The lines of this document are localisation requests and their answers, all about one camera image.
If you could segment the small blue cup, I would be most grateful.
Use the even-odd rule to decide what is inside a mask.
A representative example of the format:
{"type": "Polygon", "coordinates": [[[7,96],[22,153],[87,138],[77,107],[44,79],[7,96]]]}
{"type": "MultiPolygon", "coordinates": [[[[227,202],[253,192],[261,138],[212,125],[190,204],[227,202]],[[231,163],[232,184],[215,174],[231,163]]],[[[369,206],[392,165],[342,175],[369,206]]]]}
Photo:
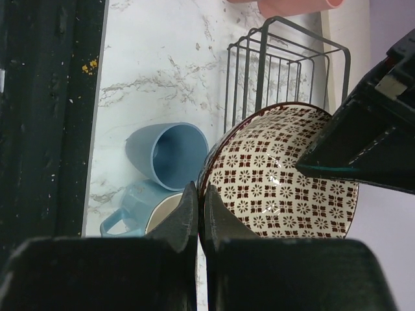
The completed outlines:
{"type": "Polygon", "coordinates": [[[153,124],[126,140],[127,158],[140,173],[170,191],[196,181],[209,152],[205,135],[187,122],[153,124]]]}

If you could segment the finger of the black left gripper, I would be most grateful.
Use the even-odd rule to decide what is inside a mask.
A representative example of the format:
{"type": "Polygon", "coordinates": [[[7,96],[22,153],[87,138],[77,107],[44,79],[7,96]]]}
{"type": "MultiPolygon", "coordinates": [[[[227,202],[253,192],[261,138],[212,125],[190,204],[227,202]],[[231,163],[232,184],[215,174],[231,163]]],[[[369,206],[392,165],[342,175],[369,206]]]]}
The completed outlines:
{"type": "Polygon", "coordinates": [[[414,193],[414,31],[356,85],[296,168],[414,193]]]}

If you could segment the brown patterned ceramic bowl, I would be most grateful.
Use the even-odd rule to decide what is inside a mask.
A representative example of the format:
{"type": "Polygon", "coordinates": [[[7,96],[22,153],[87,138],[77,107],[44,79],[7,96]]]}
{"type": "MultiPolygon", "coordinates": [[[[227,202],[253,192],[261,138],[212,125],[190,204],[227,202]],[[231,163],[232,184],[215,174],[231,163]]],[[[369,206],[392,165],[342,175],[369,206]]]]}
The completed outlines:
{"type": "Polygon", "coordinates": [[[230,129],[210,150],[198,177],[225,207],[263,238],[344,238],[359,186],[308,178],[295,165],[330,114],[301,102],[274,104],[230,129]]]}

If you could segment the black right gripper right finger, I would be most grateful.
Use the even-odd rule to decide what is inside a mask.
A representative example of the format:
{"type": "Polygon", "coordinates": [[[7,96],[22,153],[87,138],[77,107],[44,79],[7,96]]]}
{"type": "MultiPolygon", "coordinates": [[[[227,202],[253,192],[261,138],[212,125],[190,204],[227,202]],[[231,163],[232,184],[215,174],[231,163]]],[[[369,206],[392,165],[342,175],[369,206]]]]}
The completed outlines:
{"type": "Polygon", "coordinates": [[[210,310],[395,310],[382,269],[357,240],[261,238],[214,186],[202,208],[210,310]]]}

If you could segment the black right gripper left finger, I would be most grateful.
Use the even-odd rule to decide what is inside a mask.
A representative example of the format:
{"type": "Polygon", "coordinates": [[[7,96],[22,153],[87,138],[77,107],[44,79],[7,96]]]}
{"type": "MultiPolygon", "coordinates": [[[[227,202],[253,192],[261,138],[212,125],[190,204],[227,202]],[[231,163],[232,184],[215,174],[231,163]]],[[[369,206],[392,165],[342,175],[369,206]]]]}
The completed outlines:
{"type": "Polygon", "coordinates": [[[1,274],[1,309],[195,310],[197,205],[190,183],[143,237],[24,242],[1,274]]]}

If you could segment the tall pink plastic cup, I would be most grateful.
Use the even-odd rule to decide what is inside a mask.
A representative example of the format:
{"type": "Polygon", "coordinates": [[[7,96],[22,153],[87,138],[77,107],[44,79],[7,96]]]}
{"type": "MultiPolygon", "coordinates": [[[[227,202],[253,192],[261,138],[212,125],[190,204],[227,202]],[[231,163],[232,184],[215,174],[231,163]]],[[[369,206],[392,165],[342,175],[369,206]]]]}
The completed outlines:
{"type": "Polygon", "coordinates": [[[265,18],[310,14],[335,9],[342,4],[343,0],[262,0],[257,2],[258,9],[265,18]]]}

